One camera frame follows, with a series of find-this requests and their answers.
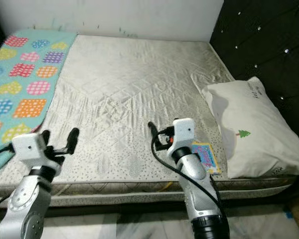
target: black tufted headboard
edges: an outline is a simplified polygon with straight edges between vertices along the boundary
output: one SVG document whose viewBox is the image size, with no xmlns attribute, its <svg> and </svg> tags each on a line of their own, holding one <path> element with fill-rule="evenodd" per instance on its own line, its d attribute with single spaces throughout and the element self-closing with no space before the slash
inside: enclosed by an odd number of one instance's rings
<svg viewBox="0 0 299 239">
<path fill-rule="evenodd" d="M 299 136 L 299 0 L 224 0 L 210 43 L 236 80 L 263 82 Z"/>
</svg>

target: pillow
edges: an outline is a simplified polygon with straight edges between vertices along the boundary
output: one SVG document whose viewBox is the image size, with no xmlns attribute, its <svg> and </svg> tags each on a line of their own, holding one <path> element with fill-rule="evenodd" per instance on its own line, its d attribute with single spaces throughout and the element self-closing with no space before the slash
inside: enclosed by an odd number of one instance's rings
<svg viewBox="0 0 299 239">
<path fill-rule="evenodd" d="M 299 175 L 299 138 L 257 77 L 202 92 L 222 135 L 229 178 Z"/>
</svg>

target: bed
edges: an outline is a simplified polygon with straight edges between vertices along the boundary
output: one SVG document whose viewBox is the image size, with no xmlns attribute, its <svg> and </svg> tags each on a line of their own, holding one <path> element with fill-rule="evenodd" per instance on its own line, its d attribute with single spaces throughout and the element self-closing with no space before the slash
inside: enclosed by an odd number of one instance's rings
<svg viewBox="0 0 299 239">
<path fill-rule="evenodd" d="M 217 123 L 199 89 L 229 81 L 234 78 L 209 43 L 78 35 L 40 128 L 51 130 L 55 147 L 64 146 L 73 127 L 80 129 L 75 154 L 53 181 L 51 206 L 183 201 L 178 176 L 151 154 L 147 127 L 153 121 L 163 128 L 174 118 L 193 118 L 196 140 L 211 143 L 222 199 L 288 188 L 295 176 L 228 179 Z M 27 173 L 10 160 L 0 170 L 0 197 Z"/>
</svg>

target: colorful patterned blanket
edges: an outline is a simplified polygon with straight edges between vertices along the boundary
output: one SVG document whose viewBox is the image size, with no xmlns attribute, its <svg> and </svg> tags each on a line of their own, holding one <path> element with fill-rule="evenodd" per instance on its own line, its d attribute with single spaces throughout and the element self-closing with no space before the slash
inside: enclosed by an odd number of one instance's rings
<svg viewBox="0 0 299 239">
<path fill-rule="evenodd" d="M 0 48 L 0 148 L 44 120 L 76 33 L 22 30 Z M 0 168 L 11 158 L 0 154 Z"/>
</svg>

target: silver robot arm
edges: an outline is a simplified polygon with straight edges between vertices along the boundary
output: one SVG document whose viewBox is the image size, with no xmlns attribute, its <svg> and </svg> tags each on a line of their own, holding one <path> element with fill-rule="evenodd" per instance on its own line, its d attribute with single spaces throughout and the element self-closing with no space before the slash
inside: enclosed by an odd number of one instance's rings
<svg viewBox="0 0 299 239">
<path fill-rule="evenodd" d="M 162 132 L 169 136 L 166 145 L 158 140 L 157 129 L 150 122 L 149 127 L 154 138 L 156 150 L 167 149 L 168 158 L 176 163 L 178 172 L 188 176 L 209 193 L 207 195 L 192 182 L 184 177 L 179 178 L 179 183 L 184 191 L 185 204 L 189 220 L 196 239 L 228 239 L 229 226 L 227 218 L 221 209 L 219 198 L 210 179 L 209 172 L 201 163 L 198 154 L 193 154 L 195 123 L 192 119 L 176 119 L 173 126 L 167 127 Z"/>
<path fill-rule="evenodd" d="M 44 215 L 51 201 L 51 182 L 61 172 L 62 154 L 73 154 L 79 129 L 74 128 L 65 148 L 46 146 L 50 133 L 30 133 L 12 139 L 16 157 L 27 165 L 24 176 L 12 192 L 7 213 L 0 223 L 0 239 L 39 239 L 43 232 Z"/>
</svg>

